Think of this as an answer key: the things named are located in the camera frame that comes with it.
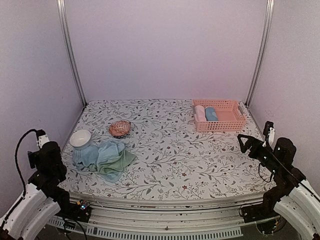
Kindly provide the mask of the light blue towel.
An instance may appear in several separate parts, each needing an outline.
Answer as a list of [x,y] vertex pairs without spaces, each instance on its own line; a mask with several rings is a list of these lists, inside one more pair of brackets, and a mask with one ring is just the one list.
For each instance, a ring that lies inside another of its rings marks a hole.
[[100,145],[91,143],[86,148],[74,150],[73,163],[80,171],[96,173],[102,176],[107,182],[115,183],[121,178],[123,172],[118,174],[101,175],[97,172],[97,159],[99,153],[104,151],[106,151],[108,155],[118,155],[123,150],[125,150],[125,145],[115,140],[108,139],[103,141]]

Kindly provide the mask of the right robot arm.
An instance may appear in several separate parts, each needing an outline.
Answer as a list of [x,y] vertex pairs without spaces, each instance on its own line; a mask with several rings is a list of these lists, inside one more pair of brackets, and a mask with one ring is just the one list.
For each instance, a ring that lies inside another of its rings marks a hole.
[[263,194],[262,203],[244,206],[239,214],[245,223],[280,215],[304,240],[320,238],[320,196],[314,192],[306,176],[293,166],[297,148],[280,137],[274,148],[248,135],[237,136],[242,153],[258,160],[273,175],[275,186]]

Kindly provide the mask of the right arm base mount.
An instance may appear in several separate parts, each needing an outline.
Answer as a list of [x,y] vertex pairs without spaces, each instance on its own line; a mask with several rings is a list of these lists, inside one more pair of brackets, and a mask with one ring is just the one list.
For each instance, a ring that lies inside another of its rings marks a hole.
[[246,204],[241,205],[238,209],[238,214],[245,223],[252,223],[260,220],[266,220],[276,217],[278,214],[275,211],[266,211],[261,204]]

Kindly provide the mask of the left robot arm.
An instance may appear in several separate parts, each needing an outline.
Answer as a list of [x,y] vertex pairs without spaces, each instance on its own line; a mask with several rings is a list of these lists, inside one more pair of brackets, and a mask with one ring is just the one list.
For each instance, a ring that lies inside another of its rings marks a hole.
[[0,219],[2,240],[33,240],[52,216],[60,213],[70,217],[75,211],[70,194],[59,187],[67,173],[59,145],[49,141],[38,151],[29,152],[28,157],[36,172],[19,199]]

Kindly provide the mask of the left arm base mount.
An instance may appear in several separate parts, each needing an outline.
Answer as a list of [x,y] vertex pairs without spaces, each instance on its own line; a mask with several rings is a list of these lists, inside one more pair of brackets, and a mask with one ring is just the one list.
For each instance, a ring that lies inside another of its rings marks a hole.
[[68,217],[69,219],[74,219],[78,222],[88,223],[91,213],[92,208],[90,202],[81,199],[76,202],[69,202],[56,215],[58,217]]

